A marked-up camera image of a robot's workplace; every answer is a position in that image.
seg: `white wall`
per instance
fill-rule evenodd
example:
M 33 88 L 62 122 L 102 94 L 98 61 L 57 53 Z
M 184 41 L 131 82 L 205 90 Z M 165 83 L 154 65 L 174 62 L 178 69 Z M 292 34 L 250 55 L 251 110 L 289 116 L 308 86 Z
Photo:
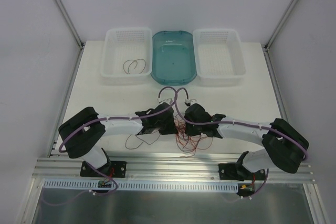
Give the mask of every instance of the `white wall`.
M 336 0 L 301 0 L 271 47 L 290 121 L 310 142 L 310 162 L 336 222 Z
M 53 0 L 0 0 L 0 223 L 45 154 L 78 47 Z
M 290 0 L 62 0 L 83 40 L 104 40 L 109 28 L 233 28 L 242 41 L 265 44 Z

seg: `perforated basket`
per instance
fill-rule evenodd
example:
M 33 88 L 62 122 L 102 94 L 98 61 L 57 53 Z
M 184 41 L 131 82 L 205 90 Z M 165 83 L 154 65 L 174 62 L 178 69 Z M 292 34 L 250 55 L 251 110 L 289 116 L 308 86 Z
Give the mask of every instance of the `perforated basket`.
M 246 70 L 239 35 L 231 29 L 193 32 L 197 75 L 205 86 L 234 86 Z
M 111 29 L 106 33 L 100 73 L 106 84 L 139 84 L 152 72 L 152 31 Z

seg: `dark gray surface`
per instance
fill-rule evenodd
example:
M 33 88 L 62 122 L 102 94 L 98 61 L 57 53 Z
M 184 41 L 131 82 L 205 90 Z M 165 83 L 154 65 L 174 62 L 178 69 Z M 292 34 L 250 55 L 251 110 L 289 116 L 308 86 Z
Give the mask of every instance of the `dark gray surface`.
M 59 203 L 79 190 L 44 189 Z M 313 223 L 302 185 L 266 185 L 252 200 L 235 194 L 118 191 L 83 194 L 60 207 L 39 204 L 33 223 Z

